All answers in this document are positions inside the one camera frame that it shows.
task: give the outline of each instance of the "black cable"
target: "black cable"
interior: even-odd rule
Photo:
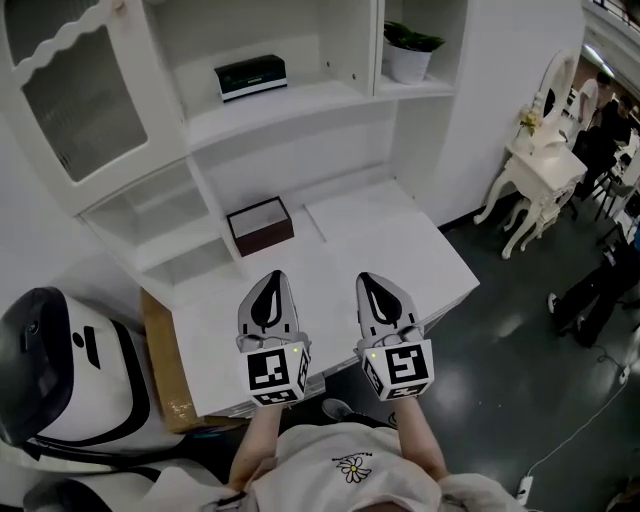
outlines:
[[[613,357],[611,357],[609,355],[609,352],[607,352],[607,349],[604,348],[602,345],[593,345],[593,348],[599,348],[603,352],[601,356],[598,356],[599,363],[604,363],[605,361],[609,360],[613,364],[615,364],[618,368],[620,368],[621,371],[624,371],[624,366],[622,366],[618,361],[616,361]]]

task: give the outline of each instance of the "black clothing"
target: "black clothing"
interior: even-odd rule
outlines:
[[[602,109],[602,122],[600,123],[604,137],[609,140],[619,140],[629,144],[631,138],[631,119],[618,114],[618,104],[610,101]]]
[[[598,178],[616,164],[616,158],[613,156],[615,150],[616,145],[613,140],[605,137],[598,126],[578,134],[573,146],[573,154],[587,166],[587,172],[582,183],[576,187],[577,197],[583,199],[589,197]]]
[[[553,319],[559,329],[566,327],[598,299],[576,334],[578,343],[591,347],[609,320],[613,308],[640,279],[640,255],[632,245],[621,245],[613,253],[616,264],[605,260],[599,268],[571,288],[556,302]]]

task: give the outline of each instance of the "flower decoration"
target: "flower decoration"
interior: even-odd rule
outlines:
[[[364,469],[362,466],[362,457],[347,457],[341,460],[337,468],[346,475],[347,483],[360,483],[369,476],[370,469]]]
[[[529,135],[533,135],[540,127],[538,113],[532,108],[523,108],[520,111],[520,126],[526,128]]]

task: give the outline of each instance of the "cabinet leg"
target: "cabinet leg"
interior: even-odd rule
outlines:
[[[529,213],[527,213],[524,221],[502,250],[503,260],[508,260],[511,257],[511,251],[518,243],[518,240],[520,240],[533,227],[533,225],[538,220],[538,217],[540,217],[540,206],[537,204],[532,204],[529,208]]]
[[[520,250],[524,252],[524,250],[527,248],[527,245],[529,245],[529,242],[531,242],[531,240],[533,240],[534,238],[540,238],[542,236],[542,231],[544,231],[544,224],[538,221],[536,223],[536,229],[534,229],[531,232],[531,234],[524,239],[524,242],[522,242],[522,245],[520,246]]]
[[[509,221],[509,224],[502,228],[505,232],[513,228],[516,220],[518,220],[518,215],[520,215],[521,211],[527,210],[529,208],[529,204],[530,201],[526,197],[523,197],[516,203],[516,205],[513,207],[513,211],[511,212],[511,220]]]
[[[502,171],[500,176],[496,178],[496,181],[494,181],[493,185],[491,186],[491,190],[489,191],[489,198],[487,199],[487,206],[485,206],[484,211],[480,215],[476,215],[473,218],[473,222],[476,225],[487,220],[487,217],[491,214],[493,207],[496,205],[496,201],[500,196],[500,191],[509,181],[510,179],[508,171]]]

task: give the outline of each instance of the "white cabinet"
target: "white cabinet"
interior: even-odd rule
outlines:
[[[391,177],[420,193],[471,2],[0,0],[1,107],[60,206],[175,310],[280,264],[239,255],[233,210]],[[389,77],[385,20],[446,40],[422,84]],[[214,69],[266,54],[288,86],[223,103]]]
[[[6,0],[1,11],[3,110],[71,215],[186,154],[143,7]]]

